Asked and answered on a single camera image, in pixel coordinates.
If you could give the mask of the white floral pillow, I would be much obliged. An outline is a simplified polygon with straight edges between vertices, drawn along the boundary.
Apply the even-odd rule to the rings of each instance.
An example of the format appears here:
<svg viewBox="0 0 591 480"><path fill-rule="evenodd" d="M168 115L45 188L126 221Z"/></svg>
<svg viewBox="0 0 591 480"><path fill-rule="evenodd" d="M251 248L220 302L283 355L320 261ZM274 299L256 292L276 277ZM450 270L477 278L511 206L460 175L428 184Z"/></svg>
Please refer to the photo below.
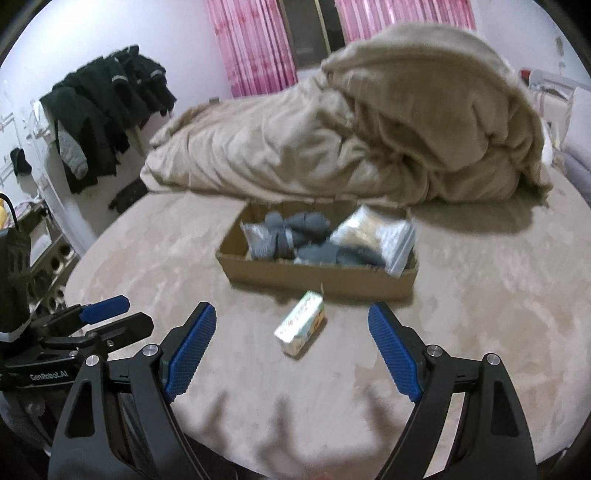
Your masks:
<svg viewBox="0 0 591 480"><path fill-rule="evenodd" d="M554 99L552 119L554 145L587 169L590 168L590 90L577 86L570 97Z"/></svg>

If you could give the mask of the grey patterned sock pair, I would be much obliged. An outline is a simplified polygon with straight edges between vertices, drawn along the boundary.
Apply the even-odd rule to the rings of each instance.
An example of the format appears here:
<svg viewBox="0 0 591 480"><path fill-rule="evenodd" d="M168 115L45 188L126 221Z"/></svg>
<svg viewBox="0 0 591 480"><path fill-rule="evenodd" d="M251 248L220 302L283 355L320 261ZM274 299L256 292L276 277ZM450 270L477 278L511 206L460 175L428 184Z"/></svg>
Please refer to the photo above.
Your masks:
<svg viewBox="0 0 591 480"><path fill-rule="evenodd" d="M298 248L322 243L332 233L331 222L320 212L298 212L283 218L270 211L264 221L269 234L256 250L256 260L292 259Z"/></svg>

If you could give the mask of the black suitcase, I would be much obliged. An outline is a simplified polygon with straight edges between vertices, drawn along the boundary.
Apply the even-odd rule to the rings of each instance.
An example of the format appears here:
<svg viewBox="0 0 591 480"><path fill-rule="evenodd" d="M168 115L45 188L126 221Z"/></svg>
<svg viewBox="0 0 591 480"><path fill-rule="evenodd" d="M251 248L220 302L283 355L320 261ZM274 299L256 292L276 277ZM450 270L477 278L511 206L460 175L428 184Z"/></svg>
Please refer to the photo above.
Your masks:
<svg viewBox="0 0 591 480"><path fill-rule="evenodd" d="M122 214L146 195L147 191L148 189L142 180L136 178L113 197L108 204L108 209Z"/></svg>

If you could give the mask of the beige bed sheet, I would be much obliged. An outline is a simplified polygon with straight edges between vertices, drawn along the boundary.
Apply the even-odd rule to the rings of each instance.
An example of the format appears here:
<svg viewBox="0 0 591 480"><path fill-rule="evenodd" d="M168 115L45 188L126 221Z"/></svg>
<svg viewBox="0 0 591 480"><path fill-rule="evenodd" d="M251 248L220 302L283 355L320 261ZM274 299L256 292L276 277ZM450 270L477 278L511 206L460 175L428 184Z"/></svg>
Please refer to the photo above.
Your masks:
<svg viewBox="0 0 591 480"><path fill-rule="evenodd" d="M559 172L545 200L412 210L419 270L402 323L449 354L503 360L536 458L570 446L590 412L590 210ZM173 404L186 434L276 479L372 479L412 403L368 329L367 303L329 301L301 358L273 333L297 303L280 290L229 283L215 253L245 204L192 192L149 194L116 220L72 272L65 299L123 295L159 342L202 301L217 328Z"/></svg>

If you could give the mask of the green white tissue pack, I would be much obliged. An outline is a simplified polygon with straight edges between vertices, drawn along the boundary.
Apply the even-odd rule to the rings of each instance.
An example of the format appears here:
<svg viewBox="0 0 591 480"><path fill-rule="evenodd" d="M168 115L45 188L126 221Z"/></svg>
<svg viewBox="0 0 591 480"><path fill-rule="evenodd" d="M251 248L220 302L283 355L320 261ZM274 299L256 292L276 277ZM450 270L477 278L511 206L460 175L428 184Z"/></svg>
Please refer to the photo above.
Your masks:
<svg viewBox="0 0 591 480"><path fill-rule="evenodd" d="M273 336L280 343L283 354L297 357L324 320L324 297L308 291L276 327Z"/></svg>

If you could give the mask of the beige rumpled duvet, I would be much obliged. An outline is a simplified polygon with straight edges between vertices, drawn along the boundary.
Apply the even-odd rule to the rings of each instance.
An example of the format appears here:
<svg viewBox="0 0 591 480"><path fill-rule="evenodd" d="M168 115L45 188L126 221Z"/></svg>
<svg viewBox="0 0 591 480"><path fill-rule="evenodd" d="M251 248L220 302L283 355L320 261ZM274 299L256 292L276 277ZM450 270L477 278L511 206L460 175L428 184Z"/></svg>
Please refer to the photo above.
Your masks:
<svg viewBox="0 0 591 480"><path fill-rule="evenodd" d="M517 72L476 34L391 26L279 93L169 120L140 177L151 191L242 198L504 201L552 187L542 120Z"/></svg>

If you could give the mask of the black clothes on rack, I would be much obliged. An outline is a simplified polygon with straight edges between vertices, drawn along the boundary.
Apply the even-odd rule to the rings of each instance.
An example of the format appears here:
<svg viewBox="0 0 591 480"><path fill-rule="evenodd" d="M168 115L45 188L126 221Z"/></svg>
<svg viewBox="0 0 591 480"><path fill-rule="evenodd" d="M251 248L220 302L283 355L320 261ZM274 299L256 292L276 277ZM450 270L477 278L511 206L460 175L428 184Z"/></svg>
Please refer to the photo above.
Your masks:
<svg viewBox="0 0 591 480"><path fill-rule="evenodd" d="M127 132L156 113L172 112L176 97L166 70L131 45L100 56L56 83L41 97L56 149L74 195L114 176L130 148Z"/></svg>

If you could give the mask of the cotton swab zip bag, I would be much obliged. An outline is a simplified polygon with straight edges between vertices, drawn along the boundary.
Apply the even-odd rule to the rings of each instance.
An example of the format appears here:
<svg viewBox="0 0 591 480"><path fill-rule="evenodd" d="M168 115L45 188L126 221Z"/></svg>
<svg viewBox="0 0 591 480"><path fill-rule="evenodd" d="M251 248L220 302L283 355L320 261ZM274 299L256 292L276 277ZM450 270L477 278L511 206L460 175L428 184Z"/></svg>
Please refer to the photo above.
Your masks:
<svg viewBox="0 0 591 480"><path fill-rule="evenodd" d="M382 257L389 275L401 277L416 243L416 229L402 216L362 205L339 224L329 241L342 247L372 250Z"/></svg>

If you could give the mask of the pink curtain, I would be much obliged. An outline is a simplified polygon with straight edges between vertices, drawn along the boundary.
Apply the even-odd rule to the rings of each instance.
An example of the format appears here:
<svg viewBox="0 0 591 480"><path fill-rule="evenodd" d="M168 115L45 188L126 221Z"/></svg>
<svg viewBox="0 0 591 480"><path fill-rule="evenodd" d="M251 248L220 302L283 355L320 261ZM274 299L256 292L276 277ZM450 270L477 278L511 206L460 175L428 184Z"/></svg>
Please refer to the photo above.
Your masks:
<svg viewBox="0 0 591 480"><path fill-rule="evenodd" d="M408 22L476 28L469 1L207 1L231 94L276 93L349 42Z"/></svg>

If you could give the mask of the grey pillow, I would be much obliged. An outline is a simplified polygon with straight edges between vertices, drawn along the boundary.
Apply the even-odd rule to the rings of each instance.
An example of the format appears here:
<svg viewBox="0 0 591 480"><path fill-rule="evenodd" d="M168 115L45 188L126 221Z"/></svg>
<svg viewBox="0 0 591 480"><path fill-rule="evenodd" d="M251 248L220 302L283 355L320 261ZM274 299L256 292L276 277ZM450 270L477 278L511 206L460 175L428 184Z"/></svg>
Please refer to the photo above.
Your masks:
<svg viewBox="0 0 591 480"><path fill-rule="evenodd" d="M591 173L576 158L562 154L564 174L588 205L591 205Z"/></svg>

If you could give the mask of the silver foil snack bag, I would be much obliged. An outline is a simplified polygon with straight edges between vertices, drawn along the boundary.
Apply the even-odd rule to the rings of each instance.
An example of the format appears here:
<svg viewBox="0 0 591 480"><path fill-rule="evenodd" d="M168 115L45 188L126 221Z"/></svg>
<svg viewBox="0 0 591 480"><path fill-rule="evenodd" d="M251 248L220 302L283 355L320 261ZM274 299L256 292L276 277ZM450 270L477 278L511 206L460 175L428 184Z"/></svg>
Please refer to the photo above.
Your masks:
<svg viewBox="0 0 591 480"><path fill-rule="evenodd" d="M243 236L245 236L249 256L256 257L256 250L263 245L263 241L266 240L269 234L269 229L266 228L266 225L260 223L242 222L239 226Z"/></svg>

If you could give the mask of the brown cardboard box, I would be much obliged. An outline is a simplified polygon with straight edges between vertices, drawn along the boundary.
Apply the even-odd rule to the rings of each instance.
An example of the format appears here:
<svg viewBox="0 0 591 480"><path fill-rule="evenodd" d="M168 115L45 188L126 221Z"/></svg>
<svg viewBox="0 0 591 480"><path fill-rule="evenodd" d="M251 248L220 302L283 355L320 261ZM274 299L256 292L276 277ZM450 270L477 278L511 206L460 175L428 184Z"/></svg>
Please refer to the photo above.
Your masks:
<svg viewBox="0 0 591 480"><path fill-rule="evenodd" d="M401 301L410 298L419 269L418 256L414 252L409 255L407 266L399 277L372 266L301 264L288 260L252 260L249 257L249 246L240 225L262 222L270 211L280 212L284 217L318 211L335 225L359 206L360 202L356 200L249 201L231 224L215 257L232 284L301 293L315 291L327 298L344 301Z"/></svg>

